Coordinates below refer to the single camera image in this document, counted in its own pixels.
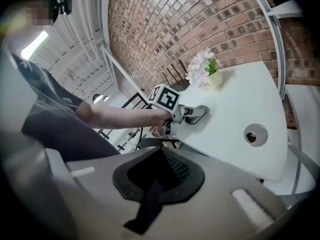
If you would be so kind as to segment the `black metal railing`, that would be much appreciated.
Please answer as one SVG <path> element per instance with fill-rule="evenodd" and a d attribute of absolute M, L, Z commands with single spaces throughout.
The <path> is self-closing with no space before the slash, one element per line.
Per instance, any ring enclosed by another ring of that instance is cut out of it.
<path fill-rule="evenodd" d="M 147 102 L 137 92 L 131 98 L 127 99 L 119 95 L 110 105 L 117 107 L 118 104 L 125 109 L 145 109 Z M 108 141 L 121 154 L 130 153 L 135 150 L 138 141 L 141 138 L 152 137 L 150 127 L 124 128 L 124 129 L 94 129 L 104 140 Z"/>

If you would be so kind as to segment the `long ceiling light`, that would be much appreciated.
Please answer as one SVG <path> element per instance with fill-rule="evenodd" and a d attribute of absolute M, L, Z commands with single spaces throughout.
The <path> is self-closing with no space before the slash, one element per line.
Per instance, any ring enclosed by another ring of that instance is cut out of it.
<path fill-rule="evenodd" d="M 47 37 L 47 32 L 42 31 L 27 47 L 21 51 L 21 57 L 25 60 L 28 60 Z"/>

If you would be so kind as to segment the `person's torso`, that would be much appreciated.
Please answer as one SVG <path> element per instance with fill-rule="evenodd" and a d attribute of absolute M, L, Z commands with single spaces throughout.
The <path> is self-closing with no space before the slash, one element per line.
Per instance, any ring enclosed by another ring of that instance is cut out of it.
<path fill-rule="evenodd" d="M 37 94 L 22 133 L 45 148 L 56 150 L 64 162 L 119 155 L 117 149 L 76 116 L 83 100 L 62 87 L 51 73 L 34 62 L 12 56 L 18 70 Z"/>

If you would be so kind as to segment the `pale pink flowers in pot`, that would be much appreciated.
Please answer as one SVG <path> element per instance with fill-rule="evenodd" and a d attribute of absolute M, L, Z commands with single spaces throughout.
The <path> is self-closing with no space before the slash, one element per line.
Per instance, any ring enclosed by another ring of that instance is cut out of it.
<path fill-rule="evenodd" d="M 189 84 L 198 85 L 206 90 L 214 90 L 221 87 L 223 77 L 219 72 L 223 68 L 216 54 L 209 48 L 201 50 L 192 58 L 186 73 Z"/>

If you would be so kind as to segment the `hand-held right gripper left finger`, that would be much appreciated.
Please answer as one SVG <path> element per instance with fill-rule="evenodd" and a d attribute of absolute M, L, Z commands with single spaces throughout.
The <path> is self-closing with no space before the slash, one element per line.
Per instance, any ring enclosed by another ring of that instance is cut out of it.
<path fill-rule="evenodd" d="M 140 204 L 123 198 L 113 183 L 113 175 L 119 166 L 157 150 L 147 147 L 127 154 L 67 163 L 71 172 L 94 169 L 73 178 L 76 197 L 71 207 L 80 240 L 162 240 L 162 228 L 158 225 L 151 225 L 144 234 L 125 227 L 137 216 Z"/>

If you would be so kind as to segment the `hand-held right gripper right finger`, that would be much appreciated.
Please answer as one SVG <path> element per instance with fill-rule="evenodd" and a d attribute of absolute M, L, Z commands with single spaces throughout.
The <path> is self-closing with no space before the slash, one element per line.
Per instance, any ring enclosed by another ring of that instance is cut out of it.
<path fill-rule="evenodd" d="M 163 205 L 143 240 L 264 240 L 278 231 L 287 210 L 255 177 L 202 154 L 167 151 L 197 164 L 204 182 L 186 202 Z"/>

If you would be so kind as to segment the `black router with antennas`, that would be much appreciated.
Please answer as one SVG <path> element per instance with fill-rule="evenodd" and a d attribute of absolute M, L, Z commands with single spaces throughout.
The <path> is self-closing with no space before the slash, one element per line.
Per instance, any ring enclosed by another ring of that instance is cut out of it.
<path fill-rule="evenodd" d="M 178 92 L 185 91 L 190 85 L 189 81 L 186 79 L 186 76 L 183 76 L 182 74 L 180 74 L 180 72 L 176 69 L 176 66 L 174 66 L 173 63 L 171 64 L 171 67 L 172 67 L 172 70 L 175 72 L 175 75 L 171 72 L 171 70 L 168 67 L 166 67 L 166 71 L 174 80 L 173 83 L 171 83 L 168 77 L 166 76 L 166 74 L 162 72 L 166 83 L 168 84 L 169 87 L 173 88 Z"/>

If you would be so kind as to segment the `person's left forearm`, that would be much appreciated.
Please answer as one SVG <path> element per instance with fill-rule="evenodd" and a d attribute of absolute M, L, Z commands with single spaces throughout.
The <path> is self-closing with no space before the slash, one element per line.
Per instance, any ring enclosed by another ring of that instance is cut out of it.
<path fill-rule="evenodd" d="M 129 109 L 113 106 L 93 106 L 82 102 L 75 114 L 93 129 L 119 130 L 142 127 L 161 127 L 171 114 L 161 108 Z"/>

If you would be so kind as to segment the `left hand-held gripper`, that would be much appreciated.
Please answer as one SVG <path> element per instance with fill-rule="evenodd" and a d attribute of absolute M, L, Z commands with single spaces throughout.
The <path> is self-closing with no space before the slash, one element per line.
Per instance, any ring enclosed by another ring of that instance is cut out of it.
<path fill-rule="evenodd" d="M 160 84 L 153 88 L 147 102 L 157 109 L 161 109 L 170 114 L 170 118 L 164 122 L 164 125 L 157 130 L 161 137 L 169 137 L 176 135 L 178 126 L 183 122 L 189 125 L 197 124 L 208 112 L 205 111 L 198 116 L 186 116 L 185 114 L 196 114 L 197 107 L 182 106 L 179 104 L 181 94 L 171 87 Z"/>

